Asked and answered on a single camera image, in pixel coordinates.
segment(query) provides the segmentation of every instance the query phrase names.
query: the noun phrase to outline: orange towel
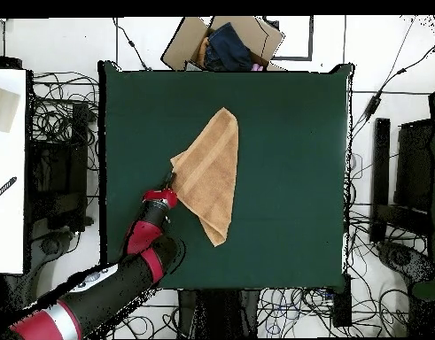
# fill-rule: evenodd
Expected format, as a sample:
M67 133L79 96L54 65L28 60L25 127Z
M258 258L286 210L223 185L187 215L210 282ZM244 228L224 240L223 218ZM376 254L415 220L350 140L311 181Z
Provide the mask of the orange towel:
M225 242L236 187L237 120L221 108L185 152L171 158L173 189L214 246Z

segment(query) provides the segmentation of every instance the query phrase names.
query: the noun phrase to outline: pink object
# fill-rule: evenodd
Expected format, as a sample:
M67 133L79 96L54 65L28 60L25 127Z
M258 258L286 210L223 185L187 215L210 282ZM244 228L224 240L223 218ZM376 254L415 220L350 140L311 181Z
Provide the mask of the pink object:
M259 66L258 64L253 64L252 72L261 72L263 70L263 66Z

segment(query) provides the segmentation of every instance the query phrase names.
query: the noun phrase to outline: table surface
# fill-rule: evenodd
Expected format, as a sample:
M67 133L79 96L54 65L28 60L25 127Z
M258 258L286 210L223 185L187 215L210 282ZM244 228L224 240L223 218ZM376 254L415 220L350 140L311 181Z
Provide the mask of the table surface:
M0 69L0 89L20 95L11 131L0 132L0 188L17 177L14 185L0 196L0 273L22 274L26 72Z
M185 242L187 254L160 286L340 285L350 70L119 73L106 64L108 260L120 256L142 193L162 181L169 159L225 107L239 126L228 239L214 248L198 218L179 204L168 215L168 233Z

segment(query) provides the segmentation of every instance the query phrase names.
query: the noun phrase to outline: cardboard box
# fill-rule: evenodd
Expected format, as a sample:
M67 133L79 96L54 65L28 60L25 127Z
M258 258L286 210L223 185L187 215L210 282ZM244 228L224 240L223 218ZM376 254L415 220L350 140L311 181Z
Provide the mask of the cardboard box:
M197 61L203 39L227 22L250 49L253 63L264 66L267 71L284 70L269 62L284 34L254 16L214 16L209 27L200 17L184 17L161 60L173 70L183 71L186 61Z

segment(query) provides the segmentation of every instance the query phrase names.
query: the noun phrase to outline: floor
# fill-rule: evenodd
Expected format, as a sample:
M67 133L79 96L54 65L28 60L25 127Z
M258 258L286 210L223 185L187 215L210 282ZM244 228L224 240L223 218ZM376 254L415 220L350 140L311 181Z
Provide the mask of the floor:
M282 56L307 55L308 17L268 16L280 20L285 33L281 46ZM160 56L174 34L180 18L124 18L118 24L126 29L147 66L167 69ZM275 61L290 71L328 72L335 65L353 63L352 115L359 119L374 92L380 89L391 71L405 34L401 53L393 72L408 66L435 44L435 18L433 16L314 16L313 56L311 61ZM109 59L123 70L140 70L139 60L121 32L117 32L112 19L9 19L5 30L0 23L0 55L21 58L26 69L35 73L77 72L97 79L97 61ZM64 81L76 77L64 74ZM376 117L391 119L391 154L397 150L398 126L402 123L430 117L428 95L435 91L435 52L417 66L398 77L385 87L382 103L376 114L353 140L354 185L356 204L369 202L373 120ZM71 94L86 95L89 87L76 86ZM390 202L394 192L396 158L391 158ZM97 191L97 173L89 171L89 194ZM368 215L369 207L357 205L353 209ZM90 203L87 213L96 221L82 234L77 249L49 264L43 270L38 292L55 288L70 274L94 266L99 258L98 204ZM407 299L396 292L383 298L383 305L394 314L382 313L386 328L381 332L378 304L369 300L369 293L376 302L383 292L392 288L404 290L398 274L384 267L371 252L368 238L357 233L356 245L350 263L353 293L353 321L350 329L330 328L328 318L323 319L307 310L301 311L295 304L296 290L266 290L260 301L259 337L318 337L318 336L404 336L402 324L408 316ZM403 240L413 246L412 240ZM414 241L417 249L421 241ZM323 295L309 297L323 311L329 302ZM173 338L172 325L166 327L170 315L177 306L177 294L173 290L161 290L146 306L132 315L139 318L130 326L139 338ZM127 326L122 326L115 338L133 338Z

